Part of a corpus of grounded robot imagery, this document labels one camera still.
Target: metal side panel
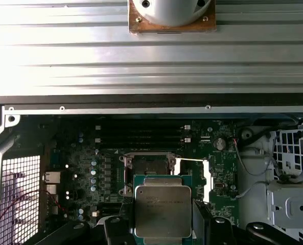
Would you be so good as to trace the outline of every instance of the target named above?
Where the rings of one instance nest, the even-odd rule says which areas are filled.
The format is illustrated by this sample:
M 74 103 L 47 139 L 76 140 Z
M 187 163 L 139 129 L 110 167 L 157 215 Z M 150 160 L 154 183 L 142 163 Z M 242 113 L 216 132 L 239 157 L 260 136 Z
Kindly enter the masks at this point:
M 128 33 L 126 0 L 0 1 L 0 95 L 303 93 L 303 1 L 218 0 L 214 33 Z

